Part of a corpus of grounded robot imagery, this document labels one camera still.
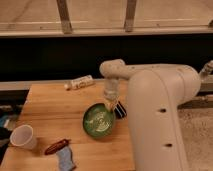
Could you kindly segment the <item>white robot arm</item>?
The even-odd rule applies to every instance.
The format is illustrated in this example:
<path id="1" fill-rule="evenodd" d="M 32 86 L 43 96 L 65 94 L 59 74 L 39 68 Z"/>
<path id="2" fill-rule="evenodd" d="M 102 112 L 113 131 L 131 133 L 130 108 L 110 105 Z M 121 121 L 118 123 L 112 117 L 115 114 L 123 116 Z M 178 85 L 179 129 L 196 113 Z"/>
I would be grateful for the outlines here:
<path id="1" fill-rule="evenodd" d="M 100 65 L 104 96 L 111 107 L 121 79 L 128 82 L 126 110 L 136 171 L 189 171 L 177 108 L 194 98 L 213 72 L 181 64 L 127 65 L 121 59 Z"/>

